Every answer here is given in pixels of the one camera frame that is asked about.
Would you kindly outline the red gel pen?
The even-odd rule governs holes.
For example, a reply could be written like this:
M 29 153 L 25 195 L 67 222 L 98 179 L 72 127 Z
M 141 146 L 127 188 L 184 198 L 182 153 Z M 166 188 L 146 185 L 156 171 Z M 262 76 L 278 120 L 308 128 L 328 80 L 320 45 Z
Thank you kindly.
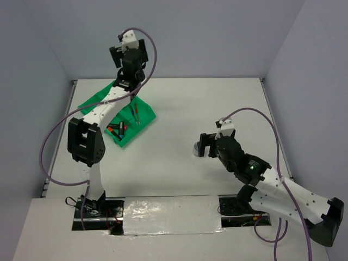
M 137 124 L 140 125 L 140 117 L 139 117 L 138 107 L 136 103 L 134 103 L 134 112 L 135 112 Z

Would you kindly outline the blue gel pen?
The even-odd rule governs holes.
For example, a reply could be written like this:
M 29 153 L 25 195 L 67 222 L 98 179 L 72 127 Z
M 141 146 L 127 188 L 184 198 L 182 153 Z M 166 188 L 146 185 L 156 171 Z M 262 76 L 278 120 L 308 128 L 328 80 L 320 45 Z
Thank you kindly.
M 133 109 L 133 107 L 132 107 L 131 105 L 129 106 L 129 109 L 130 109 L 130 112 L 131 112 L 131 114 L 132 114 L 132 117 L 133 117 L 133 119 L 134 119 L 134 121 L 135 121 L 135 124 L 138 125 L 139 123 L 138 123 L 138 120 L 137 120 L 137 118 L 136 118 L 136 116 L 135 116 L 135 111 L 134 111 L 134 109 Z

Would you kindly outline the pink highlighter marker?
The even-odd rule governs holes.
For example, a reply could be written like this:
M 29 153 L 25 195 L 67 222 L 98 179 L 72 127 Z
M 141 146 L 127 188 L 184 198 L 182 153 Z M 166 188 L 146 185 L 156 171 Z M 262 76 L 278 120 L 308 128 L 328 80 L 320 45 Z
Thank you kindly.
M 112 129 L 121 129 L 122 128 L 124 131 L 126 131 L 127 130 L 127 125 L 125 125 L 124 122 L 120 122 L 118 124 L 110 123 L 110 124 L 108 124 L 108 128 L 112 128 Z

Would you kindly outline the orange highlighter marker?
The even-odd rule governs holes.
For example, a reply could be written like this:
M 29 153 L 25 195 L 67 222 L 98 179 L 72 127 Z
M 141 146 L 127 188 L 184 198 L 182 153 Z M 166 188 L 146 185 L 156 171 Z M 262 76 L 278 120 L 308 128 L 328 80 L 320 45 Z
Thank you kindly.
M 107 130 L 114 136 L 117 138 L 118 141 L 121 141 L 122 138 L 111 128 L 111 127 L 108 127 Z

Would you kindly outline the blue highlighter marker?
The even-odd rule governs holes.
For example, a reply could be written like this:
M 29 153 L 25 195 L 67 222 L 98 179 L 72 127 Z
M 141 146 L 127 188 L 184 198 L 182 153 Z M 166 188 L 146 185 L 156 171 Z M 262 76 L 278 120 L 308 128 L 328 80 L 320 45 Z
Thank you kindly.
M 120 139 L 123 139 L 125 135 L 125 129 L 124 128 L 119 128 L 118 129 L 118 136 L 120 137 Z

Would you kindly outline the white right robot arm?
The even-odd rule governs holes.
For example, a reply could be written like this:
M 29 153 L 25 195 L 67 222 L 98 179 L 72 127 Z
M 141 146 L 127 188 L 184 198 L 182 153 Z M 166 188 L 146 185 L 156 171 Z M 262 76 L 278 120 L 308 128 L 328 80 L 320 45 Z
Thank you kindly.
M 343 220 L 343 201 L 336 197 L 327 199 L 280 177 L 268 162 L 245 153 L 233 135 L 216 138 L 215 134 L 202 133 L 197 146 L 199 157 L 208 147 L 208 156 L 218 158 L 243 183 L 236 200 L 241 212 L 253 209 L 298 222 L 306 226 L 316 243 L 333 246 Z

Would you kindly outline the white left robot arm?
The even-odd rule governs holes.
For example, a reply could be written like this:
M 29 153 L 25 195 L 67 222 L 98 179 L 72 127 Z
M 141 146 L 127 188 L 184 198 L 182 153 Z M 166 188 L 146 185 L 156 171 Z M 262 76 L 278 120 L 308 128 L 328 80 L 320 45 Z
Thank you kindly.
M 102 133 L 134 98 L 135 89 L 145 80 L 144 68 L 148 62 L 143 39 L 123 39 L 121 47 L 111 47 L 109 50 L 119 69 L 117 78 L 101 105 L 81 119 L 73 117 L 68 125 L 67 149 L 73 160 L 84 164 L 82 170 L 89 180 L 89 192 L 82 196 L 83 208 L 95 217 L 102 216 L 107 209 L 100 172 L 100 162 L 105 154 Z

